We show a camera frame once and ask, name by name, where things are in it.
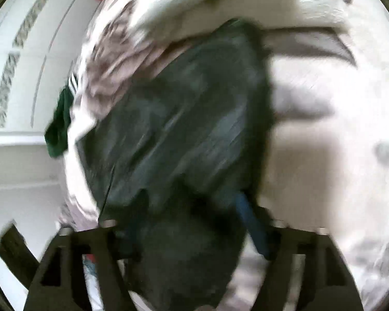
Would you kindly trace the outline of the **floral purple bed blanket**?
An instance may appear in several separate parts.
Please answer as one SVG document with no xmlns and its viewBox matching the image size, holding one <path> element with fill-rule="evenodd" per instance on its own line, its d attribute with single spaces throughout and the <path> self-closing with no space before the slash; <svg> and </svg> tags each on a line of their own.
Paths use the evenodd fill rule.
<svg viewBox="0 0 389 311">
<path fill-rule="evenodd" d="M 129 30 L 135 0 L 102 0 L 70 80 L 61 224 L 94 228 L 98 208 L 76 143 L 139 78 L 159 74 L 195 36 L 174 41 Z M 351 0 L 344 27 L 266 29 L 282 121 L 272 135 L 260 202 L 293 226 L 328 227 L 363 307 L 389 292 L 389 19 L 379 0 Z"/>
</svg>

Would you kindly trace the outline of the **folded white fluffy garment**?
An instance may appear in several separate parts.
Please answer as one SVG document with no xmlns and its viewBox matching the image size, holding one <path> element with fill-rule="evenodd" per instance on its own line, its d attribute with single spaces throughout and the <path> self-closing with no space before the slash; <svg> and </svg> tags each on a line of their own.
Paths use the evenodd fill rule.
<svg viewBox="0 0 389 311">
<path fill-rule="evenodd" d="M 351 0 L 135 0 L 129 30 L 174 41 L 215 30 L 233 18 L 266 29 L 344 27 Z"/>
</svg>

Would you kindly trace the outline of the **white wardrobe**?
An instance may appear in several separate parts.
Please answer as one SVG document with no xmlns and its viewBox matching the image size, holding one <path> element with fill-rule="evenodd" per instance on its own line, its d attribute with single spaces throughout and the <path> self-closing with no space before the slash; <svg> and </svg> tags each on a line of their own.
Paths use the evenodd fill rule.
<svg viewBox="0 0 389 311">
<path fill-rule="evenodd" d="M 0 233 L 14 223 L 40 257 L 66 197 L 63 163 L 45 146 L 96 0 L 0 0 Z M 0 259 L 0 287 L 22 310 L 27 290 Z"/>
</svg>

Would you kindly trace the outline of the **black leather jacket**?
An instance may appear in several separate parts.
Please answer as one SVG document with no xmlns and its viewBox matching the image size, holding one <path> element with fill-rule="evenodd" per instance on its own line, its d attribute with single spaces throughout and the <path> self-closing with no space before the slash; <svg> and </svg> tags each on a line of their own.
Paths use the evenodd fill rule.
<svg viewBox="0 0 389 311">
<path fill-rule="evenodd" d="M 222 25 L 133 86 L 76 144 L 101 220 L 135 253 L 130 288 L 155 310 L 218 305 L 242 252 L 274 121 L 261 31 Z"/>
</svg>

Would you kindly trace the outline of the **green striped-cuff garment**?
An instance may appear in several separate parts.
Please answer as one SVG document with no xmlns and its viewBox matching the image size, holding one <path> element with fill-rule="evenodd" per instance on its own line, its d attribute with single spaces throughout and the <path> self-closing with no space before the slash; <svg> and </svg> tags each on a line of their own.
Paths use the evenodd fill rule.
<svg viewBox="0 0 389 311">
<path fill-rule="evenodd" d="M 66 85 L 59 94 L 52 120 L 45 130 L 47 152 L 53 159 L 61 157 L 68 148 L 67 132 L 71 124 L 70 110 L 73 100 L 74 95 Z"/>
</svg>

